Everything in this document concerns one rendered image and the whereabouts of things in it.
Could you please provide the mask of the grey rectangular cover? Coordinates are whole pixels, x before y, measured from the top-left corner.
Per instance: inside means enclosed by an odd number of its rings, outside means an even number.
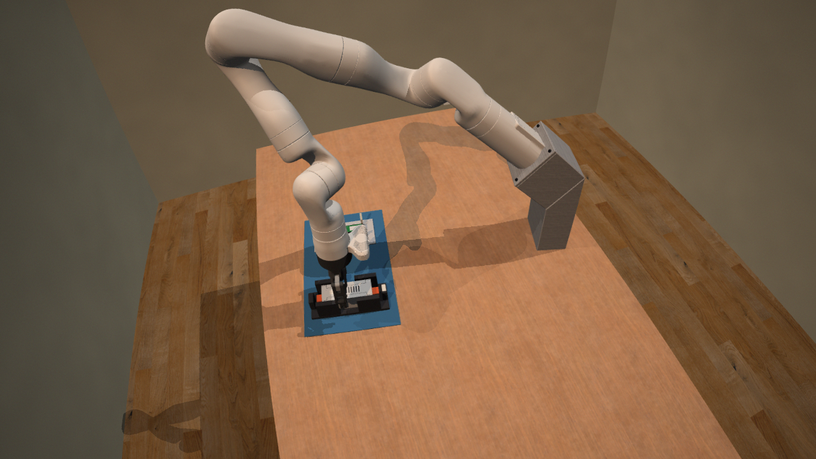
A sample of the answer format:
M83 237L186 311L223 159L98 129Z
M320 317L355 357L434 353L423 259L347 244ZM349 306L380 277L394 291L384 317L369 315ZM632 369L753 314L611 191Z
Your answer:
M349 308L358 307L356 297L372 295L371 280L358 280L347 282L347 300L349 300ZM335 300L332 287L329 285L321 286L321 294L323 295L323 302L325 300Z

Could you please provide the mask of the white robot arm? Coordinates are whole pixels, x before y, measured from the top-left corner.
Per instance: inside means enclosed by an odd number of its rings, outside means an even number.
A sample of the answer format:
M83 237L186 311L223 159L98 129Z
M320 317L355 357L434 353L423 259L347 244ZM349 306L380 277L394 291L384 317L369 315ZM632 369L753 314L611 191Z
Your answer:
M208 56L247 102L282 160L310 164L295 179L293 195L308 217L319 258L335 261L350 252L360 261L369 259L367 228L360 224L347 232L343 208L330 200L345 184L343 166L317 142L258 59L422 108L451 103L460 127L519 169L533 165L545 148L532 127L486 95L455 63L436 58L420 69L406 69L385 61L369 45L342 37L241 9L217 14L206 35Z

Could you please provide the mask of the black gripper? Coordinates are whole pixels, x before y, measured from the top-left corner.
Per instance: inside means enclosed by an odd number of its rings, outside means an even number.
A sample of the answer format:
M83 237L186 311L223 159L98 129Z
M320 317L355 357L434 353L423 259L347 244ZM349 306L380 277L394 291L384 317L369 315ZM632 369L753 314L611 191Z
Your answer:
M323 268L328 270L328 274L330 277L330 287L334 293L335 304L339 305L340 309L349 308L349 300L347 300L346 290L347 288L347 279L346 279L346 265L349 265L352 259L352 253L347 253L344 258L336 259L335 261L326 261L325 259L321 259L317 256L319 265ZM334 282L335 280L335 282ZM339 281L343 281L339 282ZM345 296L346 295L346 296Z

